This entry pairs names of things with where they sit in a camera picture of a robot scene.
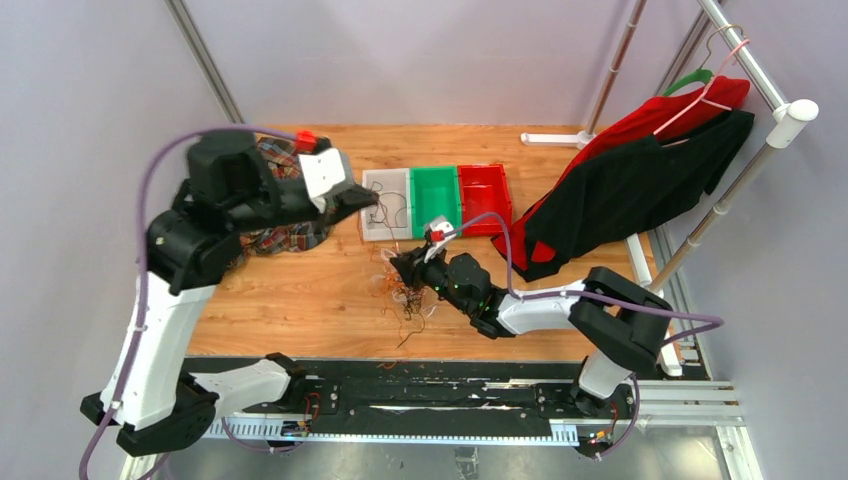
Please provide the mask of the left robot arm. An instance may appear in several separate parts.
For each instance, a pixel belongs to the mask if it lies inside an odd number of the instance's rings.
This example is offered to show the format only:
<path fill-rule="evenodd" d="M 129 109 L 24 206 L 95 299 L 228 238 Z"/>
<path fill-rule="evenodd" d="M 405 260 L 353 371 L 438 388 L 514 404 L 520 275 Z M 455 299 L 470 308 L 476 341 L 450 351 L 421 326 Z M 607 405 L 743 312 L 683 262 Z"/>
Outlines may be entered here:
<path fill-rule="evenodd" d="M 299 177 L 277 178 L 257 148 L 259 134 L 250 125 L 185 134 L 188 176 L 170 207 L 152 220 L 136 215 L 134 317 L 108 384 L 80 406 L 99 430 L 116 426 L 117 445 L 130 456 L 183 450 L 220 419 L 263 403 L 283 413 L 303 408 L 306 374 L 283 354 L 212 374 L 183 366 L 208 301 L 242 254 L 244 234 L 332 226 L 378 201 L 326 139 L 299 156 Z"/>

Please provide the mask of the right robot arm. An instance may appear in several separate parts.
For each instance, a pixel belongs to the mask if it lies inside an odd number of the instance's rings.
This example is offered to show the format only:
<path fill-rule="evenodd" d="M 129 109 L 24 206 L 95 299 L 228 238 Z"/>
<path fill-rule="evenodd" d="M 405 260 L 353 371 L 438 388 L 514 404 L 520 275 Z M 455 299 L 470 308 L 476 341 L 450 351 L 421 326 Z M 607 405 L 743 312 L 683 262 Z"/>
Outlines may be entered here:
<path fill-rule="evenodd" d="M 594 346 L 571 390 L 574 408 L 594 417 L 632 374 L 653 370 L 671 317 L 660 296 L 606 268 L 560 288 L 510 292 L 469 254 L 425 257 L 415 248 L 391 258 L 403 284 L 429 288 L 490 339 L 535 331 L 575 330 Z"/>

